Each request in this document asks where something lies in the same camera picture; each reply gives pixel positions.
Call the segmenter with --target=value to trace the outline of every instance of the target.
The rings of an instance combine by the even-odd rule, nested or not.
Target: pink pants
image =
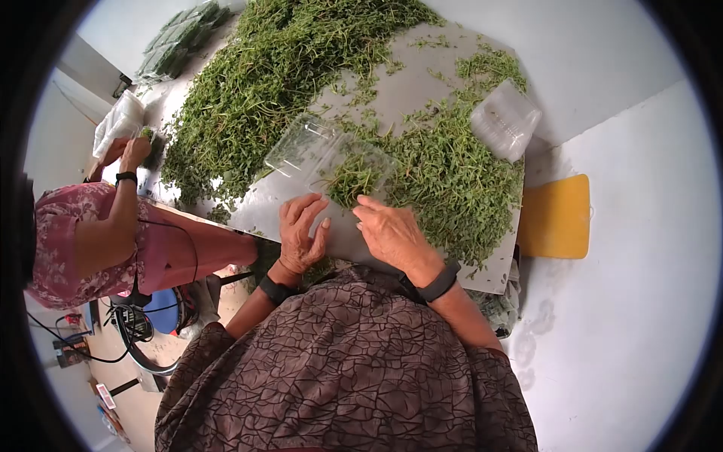
[[[256,244],[251,236],[194,221],[169,210],[153,209],[165,222],[188,232],[164,228],[168,256],[166,270],[156,290],[190,283],[194,274],[196,279],[202,278],[229,264],[251,265],[257,258]]]

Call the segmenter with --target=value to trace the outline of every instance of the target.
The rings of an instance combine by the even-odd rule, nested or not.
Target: black wristband
[[[287,298],[299,293],[297,290],[271,281],[271,278],[268,276],[264,276],[261,280],[259,283],[259,289],[264,291],[276,307],[281,306],[281,303],[283,303]]]
[[[457,282],[457,272],[462,267],[456,260],[449,265],[445,266],[445,269],[432,281],[427,287],[423,289],[417,288],[419,295],[427,302],[431,303],[437,298],[446,294],[449,289],[454,286]]]
[[[126,171],[124,173],[116,174],[116,187],[118,186],[118,182],[120,182],[124,179],[130,179],[133,182],[135,182],[136,187],[138,186],[138,176],[136,176],[136,174],[133,171]]]

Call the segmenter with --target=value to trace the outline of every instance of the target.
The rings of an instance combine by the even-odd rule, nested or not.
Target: hand
[[[121,157],[121,173],[135,171],[143,162],[143,159],[150,154],[150,141],[146,137],[130,140]]]
[[[281,206],[281,256],[278,262],[289,272],[301,275],[324,257],[331,219],[324,218],[319,223],[313,239],[309,238],[309,228],[328,204],[329,200],[321,199],[320,194],[309,193]]]
[[[102,166],[111,165],[114,161],[118,160],[121,155],[123,155],[123,151],[129,141],[130,138],[114,138],[111,145],[108,146],[103,155],[100,156],[98,162]]]
[[[369,252],[406,273],[417,287],[428,286],[444,269],[444,260],[427,242],[410,209],[395,209],[364,195],[352,213],[359,217]]]

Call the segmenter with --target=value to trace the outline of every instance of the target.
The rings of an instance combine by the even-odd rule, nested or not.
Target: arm
[[[103,170],[111,165],[114,161],[118,160],[126,148],[126,145],[130,141],[129,138],[116,138],[113,140],[110,146],[106,149],[103,155],[95,161],[93,167],[90,169],[90,173],[85,178],[84,182],[100,182],[103,178]]]
[[[395,209],[367,196],[359,197],[354,215],[372,256],[406,273],[416,287],[428,286],[444,269],[439,254],[424,238],[409,209]],[[449,323],[462,344],[502,351],[495,332],[459,282],[429,303]]]
[[[120,172],[135,172],[149,152],[147,139],[130,140],[121,158]],[[74,246],[78,278],[118,265],[133,254],[138,225],[136,189],[133,181],[120,181],[107,219],[76,223]]]
[[[281,256],[267,273],[271,281],[297,288],[301,283],[301,275],[324,257],[329,218],[319,223],[313,239],[309,237],[309,229],[328,204],[329,201],[322,200],[321,195],[310,193],[289,200],[281,206]],[[266,293],[257,287],[228,322],[226,331],[235,339],[241,338],[264,321],[275,308]]]

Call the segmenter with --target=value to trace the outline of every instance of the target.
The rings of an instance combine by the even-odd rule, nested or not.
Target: woman
[[[158,410],[156,449],[536,451],[508,358],[453,273],[428,306],[363,267],[281,303],[324,255],[329,220],[308,235],[327,203],[311,194],[283,205],[270,283],[183,353]],[[359,203],[372,255],[429,293],[445,264],[412,213]]]
[[[256,260],[250,236],[156,208],[136,196],[136,170],[148,138],[116,139],[84,184],[50,192],[35,204],[37,240],[28,293],[65,310],[132,289],[142,294],[189,283],[228,264]],[[113,187],[103,169],[121,159]]]

